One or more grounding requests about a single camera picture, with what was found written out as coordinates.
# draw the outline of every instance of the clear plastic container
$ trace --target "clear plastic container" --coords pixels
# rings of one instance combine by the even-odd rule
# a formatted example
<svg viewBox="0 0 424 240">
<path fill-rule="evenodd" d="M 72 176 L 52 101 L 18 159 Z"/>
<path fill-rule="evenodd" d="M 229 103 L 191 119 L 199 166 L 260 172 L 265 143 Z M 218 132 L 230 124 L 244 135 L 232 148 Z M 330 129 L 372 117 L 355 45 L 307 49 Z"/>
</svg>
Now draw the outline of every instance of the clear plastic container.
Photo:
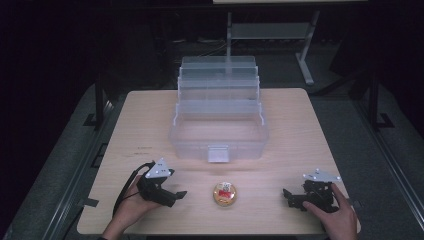
<svg viewBox="0 0 424 240">
<path fill-rule="evenodd" d="M 268 140 L 254 57 L 185 57 L 169 134 L 177 156 L 257 159 Z"/>
</svg>

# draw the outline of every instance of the background table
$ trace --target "background table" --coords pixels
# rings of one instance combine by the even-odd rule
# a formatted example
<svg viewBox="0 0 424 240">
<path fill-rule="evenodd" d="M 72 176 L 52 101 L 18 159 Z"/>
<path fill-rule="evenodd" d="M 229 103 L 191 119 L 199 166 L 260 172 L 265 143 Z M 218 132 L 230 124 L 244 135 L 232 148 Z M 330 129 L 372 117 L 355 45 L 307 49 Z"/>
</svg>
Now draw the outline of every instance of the background table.
<svg viewBox="0 0 424 240">
<path fill-rule="evenodd" d="M 283 188 L 302 194 L 302 175 L 316 168 L 339 175 L 310 100 L 302 89 L 262 89 L 261 94 L 270 133 L 262 157 L 213 164 L 178 159 L 168 141 L 177 91 L 129 93 L 89 196 L 99 203 L 95 208 L 85 207 L 78 231 L 101 233 L 131 172 L 164 157 L 175 173 L 163 188 L 188 193 L 172 208 L 150 212 L 127 233 L 323 233 L 315 217 L 289 208 L 282 197 Z M 212 197 L 215 185 L 223 181 L 238 191 L 237 201 L 229 207 L 218 206 Z M 343 183 L 338 186 L 346 194 Z"/>
</svg>

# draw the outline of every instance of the hand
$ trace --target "hand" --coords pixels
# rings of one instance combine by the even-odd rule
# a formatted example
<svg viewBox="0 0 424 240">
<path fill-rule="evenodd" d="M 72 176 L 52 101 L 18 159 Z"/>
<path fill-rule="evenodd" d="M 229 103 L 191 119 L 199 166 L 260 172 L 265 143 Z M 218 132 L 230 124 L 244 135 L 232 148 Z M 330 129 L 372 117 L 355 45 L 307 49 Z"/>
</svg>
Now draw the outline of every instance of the hand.
<svg viewBox="0 0 424 240">
<path fill-rule="evenodd" d="M 307 201 L 303 202 L 303 206 L 321 220 L 331 240 L 356 240 L 356 213 L 336 184 L 331 184 L 331 189 L 339 203 L 337 212 L 326 213 Z"/>
<path fill-rule="evenodd" d="M 138 194 L 137 182 L 140 177 L 140 175 L 137 176 L 129 187 L 124 200 L 103 232 L 103 238 L 118 239 L 128 227 L 143 218 L 148 211 L 162 206 L 159 203 L 146 201 Z"/>
</svg>

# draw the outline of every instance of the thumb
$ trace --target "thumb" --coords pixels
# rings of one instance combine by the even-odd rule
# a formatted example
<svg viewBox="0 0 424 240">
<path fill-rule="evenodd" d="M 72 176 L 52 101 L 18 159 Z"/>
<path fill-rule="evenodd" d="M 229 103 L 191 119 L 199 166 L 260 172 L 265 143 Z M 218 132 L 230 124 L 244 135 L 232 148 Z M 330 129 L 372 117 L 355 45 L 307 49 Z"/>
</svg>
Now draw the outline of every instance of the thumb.
<svg viewBox="0 0 424 240">
<path fill-rule="evenodd" d="M 319 218 L 321 221 L 325 218 L 327 215 L 326 212 L 319 209 L 317 206 L 315 206 L 313 203 L 310 203 L 308 201 L 304 201 L 302 205 L 308 210 L 308 212 L 311 212 L 313 215 L 315 215 L 317 218 Z"/>
</svg>

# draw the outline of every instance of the gold lid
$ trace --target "gold lid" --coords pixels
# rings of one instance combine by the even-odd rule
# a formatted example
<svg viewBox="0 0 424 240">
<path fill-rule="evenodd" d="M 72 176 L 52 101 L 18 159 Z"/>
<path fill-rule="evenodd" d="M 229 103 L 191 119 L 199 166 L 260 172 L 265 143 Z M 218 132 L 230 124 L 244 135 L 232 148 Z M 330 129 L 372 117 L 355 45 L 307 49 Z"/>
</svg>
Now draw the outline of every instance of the gold lid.
<svg viewBox="0 0 424 240">
<path fill-rule="evenodd" d="M 213 190 L 213 199 L 222 207 L 230 206 L 237 199 L 236 188 L 228 182 L 218 183 Z"/>
</svg>

